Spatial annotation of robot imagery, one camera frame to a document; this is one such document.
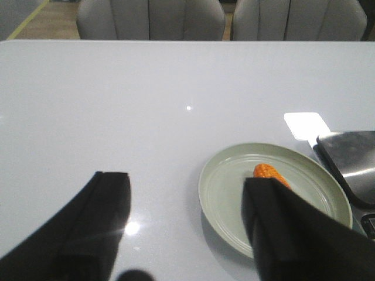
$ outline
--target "table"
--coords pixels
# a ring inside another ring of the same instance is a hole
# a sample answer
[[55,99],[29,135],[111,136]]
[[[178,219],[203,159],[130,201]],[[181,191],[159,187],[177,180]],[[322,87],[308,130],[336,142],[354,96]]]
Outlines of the table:
[[258,280],[202,214],[216,152],[268,142],[315,159],[287,112],[331,131],[373,130],[375,43],[0,43],[0,255],[61,209],[95,171],[128,172],[129,222],[111,280]]

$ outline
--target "gray chair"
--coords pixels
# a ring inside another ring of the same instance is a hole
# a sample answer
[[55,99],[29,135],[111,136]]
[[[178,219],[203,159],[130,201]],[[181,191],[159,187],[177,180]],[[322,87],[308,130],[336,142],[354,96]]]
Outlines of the gray chair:
[[357,0],[238,0],[231,39],[357,41],[366,22]]
[[82,0],[81,39],[221,40],[225,15],[218,0]]

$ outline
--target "green plate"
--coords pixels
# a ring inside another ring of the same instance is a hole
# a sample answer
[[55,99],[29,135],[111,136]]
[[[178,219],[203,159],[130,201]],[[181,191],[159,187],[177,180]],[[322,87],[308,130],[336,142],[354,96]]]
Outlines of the green plate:
[[241,196],[246,177],[259,163],[273,165],[292,190],[323,213],[351,228],[352,209],[337,181],[310,158],[266,143],[244,143],[222,150],[204,166],[199,200],[215,231],[233,248],[252,258],[241,219]]

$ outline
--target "orange food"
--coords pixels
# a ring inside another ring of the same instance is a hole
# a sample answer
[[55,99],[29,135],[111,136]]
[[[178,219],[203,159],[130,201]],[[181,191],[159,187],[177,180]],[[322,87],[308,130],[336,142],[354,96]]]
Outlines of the orange food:
[[253,171],[253,175],[254,177],[274,177],[287,188],[291,188],[287,180],[285,180],[284,177],[279,174],[279,172],[275,169],[274,166],[271,166],[269,164],[262,163],[256,165]]

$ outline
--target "white table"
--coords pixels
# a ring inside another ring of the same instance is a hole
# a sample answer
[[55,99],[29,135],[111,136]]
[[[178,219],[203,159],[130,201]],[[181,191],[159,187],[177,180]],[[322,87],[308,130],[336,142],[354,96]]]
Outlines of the white table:
[[225,147],[268,142],[314,157],[286,112],[373,130],[375,43],[0,43],[0,255],[95,171],[128,172],[130,222],[111,280],[258,280],[202,214],[197,183]]

